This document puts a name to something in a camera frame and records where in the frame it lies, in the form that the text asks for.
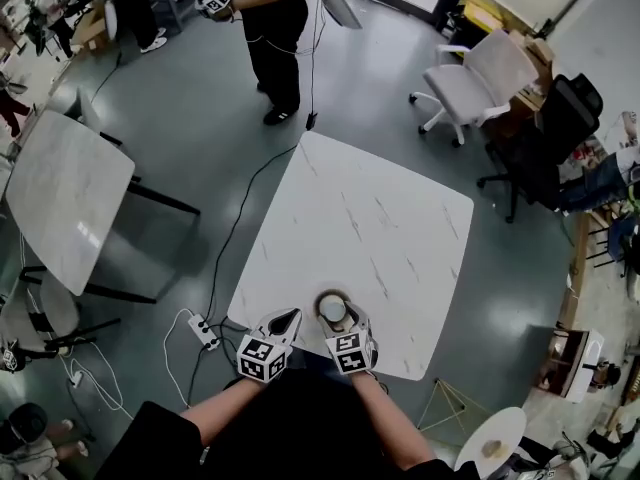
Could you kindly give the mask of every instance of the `square table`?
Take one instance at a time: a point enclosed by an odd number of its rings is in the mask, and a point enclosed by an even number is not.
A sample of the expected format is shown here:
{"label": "square table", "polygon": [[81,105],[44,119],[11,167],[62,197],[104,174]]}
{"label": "square table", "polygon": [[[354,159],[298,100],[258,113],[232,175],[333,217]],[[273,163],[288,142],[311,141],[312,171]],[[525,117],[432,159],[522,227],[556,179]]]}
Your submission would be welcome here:
{"label": "square table", "polygon": [[298,307],[294,345],[329,357],[314,301],[345,292],[369,315],[375,371],[420,380],[444,324],[473,202],[352,146],[306,132],[260,228],[228,315],[253,328]]}
{"label": "square table", "polygon": [[45,111],[25,142],[6,197],[33,252],[80,295],[127,193],[134,163],[86,126]]}

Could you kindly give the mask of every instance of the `extension cord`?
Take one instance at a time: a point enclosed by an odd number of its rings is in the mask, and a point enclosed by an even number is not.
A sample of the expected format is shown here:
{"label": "extension cord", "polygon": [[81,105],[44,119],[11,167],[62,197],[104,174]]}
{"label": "extension cord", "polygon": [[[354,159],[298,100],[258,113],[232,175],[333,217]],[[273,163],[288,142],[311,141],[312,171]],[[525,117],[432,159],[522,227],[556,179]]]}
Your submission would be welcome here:
{"label": "extension cord", "polygon": [[213,331],[209,329],[202,315],[193,315],[189,318],[188,323],[206,350],[215,350],[220,346],[220,340]]}

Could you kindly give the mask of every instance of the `black shoe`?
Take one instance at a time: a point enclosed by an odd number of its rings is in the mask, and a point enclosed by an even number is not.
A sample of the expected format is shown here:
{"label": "black shoe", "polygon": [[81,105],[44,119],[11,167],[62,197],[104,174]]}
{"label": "black shoe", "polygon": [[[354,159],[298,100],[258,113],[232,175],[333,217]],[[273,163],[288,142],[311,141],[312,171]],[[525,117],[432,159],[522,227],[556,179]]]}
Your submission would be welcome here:
{"label": "black shoe", "polygon": [[273,107],[269,112],[267,112],[267,115],[264,116],[264,119],[262,120],[262,122],[267,126],[274,126],[276,124],[280,124],[286,121],[296,112],[297,110],[294,110],[293,112],[282,112],[277,108]]}

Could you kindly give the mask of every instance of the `white round table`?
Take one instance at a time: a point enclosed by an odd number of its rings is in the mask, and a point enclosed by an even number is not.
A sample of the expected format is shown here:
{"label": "white round table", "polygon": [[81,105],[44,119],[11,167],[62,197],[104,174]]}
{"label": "white round table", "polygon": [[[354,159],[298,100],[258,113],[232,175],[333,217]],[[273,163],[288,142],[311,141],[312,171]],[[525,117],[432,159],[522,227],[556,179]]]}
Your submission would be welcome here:
{"label": "white round table", "polygon": [[[471,461],[475,463],[480,478],[488,477],[518,447],[526,425],[527,417],[519,407],[509,407],[497,412],[480,425],[464,444],[456,460],[455,470]],[[497,450],[487,456],[492,447]]]}

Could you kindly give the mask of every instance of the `gray floor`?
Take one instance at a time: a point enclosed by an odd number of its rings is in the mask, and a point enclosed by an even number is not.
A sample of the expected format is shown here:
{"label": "gray floor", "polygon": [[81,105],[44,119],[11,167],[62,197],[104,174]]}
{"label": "gray floor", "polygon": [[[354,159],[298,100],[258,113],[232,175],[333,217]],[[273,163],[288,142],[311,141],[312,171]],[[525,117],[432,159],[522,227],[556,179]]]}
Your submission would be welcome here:
{"label": "gray floor", "polygon": [[[547,344],[548,333],[540,328],[552,326],[558,315],[570,243],[557,215],[524,200],[516,223],[504,222],[508,197],[503,184],[487,185],[484,192],[475,184],[477,177],[495,172],[480,132],[467,130],[468,143],[460,149],[451,147],[455,133],[446,124],[426,140],[417,134],[418,124],[433,109],[412,107],[407,96],[427,90],[421,73],[434,63],[434,46],[443,38],[414,18],[352,1],[364,30],[344,30],[328,22],[316,55],[315,131],[432,178],[475,202],[464,264],[427,376],[421,382],[384,381],[416,422],[438,377],[491,410],[521,405]],[[311,33],[308,26],[300,49],[310,46]],[[143,306],[83,296],[82,318],[85,324],[123,318],[118,328],[100,335],[99,345],[118,376],[130,412],[145,400],[178,411],[182,404],[164,367],[162,340],[180,308],[206,312],[214,260],[250,176],[268,158],[295,144],[304,131],[311,61],[300,58],[300,113],[279,128],[265,128],[261,118],[268,102],[255,90],[241,23],[215,24],[196,17],[161,50],[142,58],[129,43],[125,50],[129,60],[101,89],[97,111],[107,132],[124,141],[143,183],[201,208],[202,216],[194,220],[127,196],[93,279],[161,300],[157,306]],[[71,69],[54,100],[68,100],[77,84],[95,91],[114,58],[90,58]],[[216,321],[226,311],[286,165],[287,159],[278,160],[254,185],[221,262]],[[3,249],[15,245],[16,236],[11,223],[5,224]],[[186,322],[178,324],[169,349],[172,370],[186,388],[199,350]],[[93,349],[78,348],[74,357],[115,391]],[[25,395],[53,418],[74,415],[60,361],[39,361],[21,374],[1,377],[4,410]],[[205,355],[194,400],[218,392],[231,378],[221,351]],[[108,411],[88,383],[74,394],[99,438],[92,464],[85,464],[90,474],[128,420]],[[432,416],[446,415],[443,404],[436,406]],[[446,428],[438,437],[463,441],[455,427]]]}

